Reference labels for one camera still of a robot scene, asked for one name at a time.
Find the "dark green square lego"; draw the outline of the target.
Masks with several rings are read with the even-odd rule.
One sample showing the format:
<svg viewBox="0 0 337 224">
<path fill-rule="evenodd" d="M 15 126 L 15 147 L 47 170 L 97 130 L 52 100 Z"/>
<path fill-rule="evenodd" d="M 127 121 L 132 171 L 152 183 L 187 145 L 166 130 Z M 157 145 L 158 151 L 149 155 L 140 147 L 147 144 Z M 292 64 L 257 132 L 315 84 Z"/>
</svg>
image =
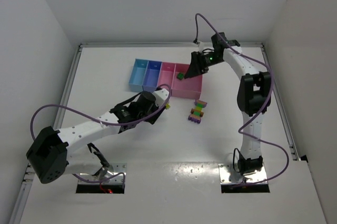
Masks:
<svg viewBox="0 0 337 224">
<path fill-rule="evenodd" d="M 180 72 L 177 74 L 176 78 L 181 81 L 184 79 L 184 74 Z"/>
</svg>

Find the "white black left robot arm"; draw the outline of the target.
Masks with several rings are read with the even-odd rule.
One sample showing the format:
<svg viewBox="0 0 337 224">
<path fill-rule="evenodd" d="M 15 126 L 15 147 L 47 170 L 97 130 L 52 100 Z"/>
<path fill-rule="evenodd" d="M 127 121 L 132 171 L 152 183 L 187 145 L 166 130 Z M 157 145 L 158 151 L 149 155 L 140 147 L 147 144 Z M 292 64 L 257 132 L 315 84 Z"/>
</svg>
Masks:
<svg viewBox="0 0 337 224">
<path fill-rule="evenodd" d="M 113 178 L 111 165 L 94 145 L 101 138 L 121 134 L 141 122 L 154 124 L 167 108 L 171 95 L 158 87 L 154 92 L 142 91 L 98 118 L 68 128 L 43 128 L 33 135 L 33 143 L 26 157 L 39 181 L 48 184 L 64 174 L 80 173 L 95 177 L 94 183 Z"/>
</svg>

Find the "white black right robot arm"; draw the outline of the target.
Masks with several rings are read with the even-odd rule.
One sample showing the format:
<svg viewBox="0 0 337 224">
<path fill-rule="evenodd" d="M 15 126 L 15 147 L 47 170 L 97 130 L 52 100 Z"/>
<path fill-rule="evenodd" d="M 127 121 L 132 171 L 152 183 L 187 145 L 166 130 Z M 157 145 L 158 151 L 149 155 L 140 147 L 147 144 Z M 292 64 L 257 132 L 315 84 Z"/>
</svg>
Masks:
<svg viewBox="0 0 337 224">
<path fill-rule="evenodd" d="M 185 79 L 191 79 L 208 72 L 209 67 L 226 62 L 240 80 L 237 93 L 237 105 L 243 116 L 243 141 L 238 150 L 239 159 L 233 161 L 233 170 L 240 175 L 261 171 L 263 157 L 261 145 L 257 139 L 261 137 L 263 114 L 271 101 L 268 97 L 271 88 L 271 74 L 258 71 L 246 58 L 240 56 L 240 44 L 236 40 L 227 40 L 220 32 L 211 37 L 210 52 L 202 49 L 191 53 L 191 62 Z"/>
</svg>

